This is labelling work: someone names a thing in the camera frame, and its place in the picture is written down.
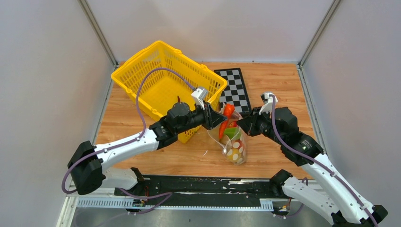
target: black and white checkered board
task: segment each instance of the black and white checkered board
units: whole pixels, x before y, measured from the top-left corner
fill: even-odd
[[[251,103],[246,92],[244,78],[241,69],[214,70],[215,73],[227,80],[227,87],[221,93],[220,108],[223,103],[230,103],[235,106],[235,111],[242,116],[251,112]]]

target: wood surface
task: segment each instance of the wood surface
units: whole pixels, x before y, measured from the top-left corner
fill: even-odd
[[[298,118],[300,130],[314,136],[294,64],[205,62],[202,64],[211,70],[241,68],[252,107],[263,105],[261,93],[273,91],[279,99],[277,107],[288,106]],[[154,122],[147,115],[145,119],[147,126]],[[134,103],[118,85],[114,84],[96,143],[119,140],[141,130],[142,123]],[[297,178],[310,177],[286,159],[279,145],[270,139],[262,135],[247,137],[246,143],[247,161],[235,166],[226,160],[221,147],[209,137],[204,128],[201,128],[185,144],[176,142],[167,148],[126,159],[115,167],[123,169],[136,167],[143,174],[153,175],[265,178],[270,178],[279,170],[285,169]]]

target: yellow plastic crate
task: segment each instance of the yellow plastic crate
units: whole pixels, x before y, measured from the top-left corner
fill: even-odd
[[[227,81],[200,65],[163,41],[156,41],[149,47],[139,51],[123,66],[112,74],[112,79],[122,87],[135,103],[138,87],[152,69],[165,67],[176,71],[194,87],[204,87],[209,93],[206,101],[213,109],[217,109],[221,92]],[[178,76],[166,70],[152,73],[145,81],[139,94],[139,107],[147,115],[158,121],[177,103],[187,103],[191,110],[195,109],[191,98],[191,89]],[[178,135],[178,140],[185,143],[200,127]]]

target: plastic bag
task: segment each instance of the plastic bag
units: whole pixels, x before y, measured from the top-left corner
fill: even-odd
[[[221,108],[220,113],[224,112],[225,107],[226,105]],[[230,120],[228,121],[228,125],[224,130],[224,135],[221,140],[218,136],[221,124],[216,128],[208,131],[209,136],[212,137],[212,139],[222,147],[223,155],[227,158],[227,160],[234,163],[235,165],[240,165],[244,163],[247,158],[245,142],[246,133],[235,123],[237,120],[240,119],[242,119],[241,115],[238,112],[234,111],[231,115]]]

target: white wall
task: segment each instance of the white wall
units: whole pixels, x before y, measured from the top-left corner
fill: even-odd
[[[305,65],[331,160],[399,226],[401,1],[343,1]]]
[[[76,0],[2,1],[0,21],[0,226],[53,227],[112,66]]]
[[[155,40],[199,61],[298,61],[332,0],[88,2],[119,61]]]

